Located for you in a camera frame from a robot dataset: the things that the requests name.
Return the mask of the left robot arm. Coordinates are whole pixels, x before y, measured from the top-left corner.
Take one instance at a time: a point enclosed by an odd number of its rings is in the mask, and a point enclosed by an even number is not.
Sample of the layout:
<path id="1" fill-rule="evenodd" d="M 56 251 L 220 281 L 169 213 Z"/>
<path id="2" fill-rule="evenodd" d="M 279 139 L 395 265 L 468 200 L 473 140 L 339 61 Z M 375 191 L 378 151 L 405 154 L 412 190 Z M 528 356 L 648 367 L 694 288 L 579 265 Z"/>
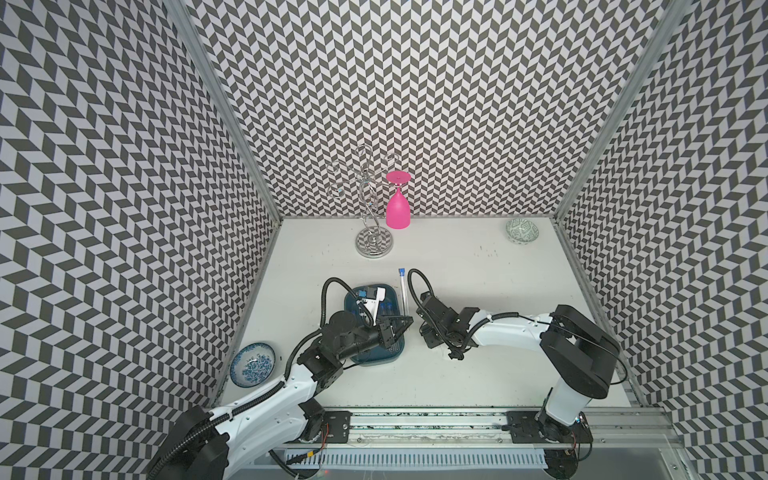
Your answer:
<path id="1" fill-rule="evenodd" d="M 338 311 L 292 351 L 282 376 L 221 407 L 184 412 L 146 467 L 148 479 L 229 479 L 250 461 L 302 436 L 313 438 L 324 409 L 315 400 L 349 357 L 397 343 L 410 316 L 372 325 Z"/>

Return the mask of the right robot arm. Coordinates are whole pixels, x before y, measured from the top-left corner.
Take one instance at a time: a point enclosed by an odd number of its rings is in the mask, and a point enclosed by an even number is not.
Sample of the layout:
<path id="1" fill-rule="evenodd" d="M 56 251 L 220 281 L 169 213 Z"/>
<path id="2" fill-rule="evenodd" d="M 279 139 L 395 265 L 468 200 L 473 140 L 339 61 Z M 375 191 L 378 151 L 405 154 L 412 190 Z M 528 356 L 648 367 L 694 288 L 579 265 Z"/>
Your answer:
<path id="1" fill-rule="evenodd" d="M 491 313 L 477 307 L 456 312 L 427 291 L 415 299 L 423 319 L 420 334 L 428 348 L 445 346 L 453 360 L 473 348 L 512 347 L 540 351 L 559 374 L 536 416 L 540 427 L 571 427 L 583 409 L 607 397 L 613 385 L 620 346 L 608 333 L 570 305 L 525 316 Z"/>

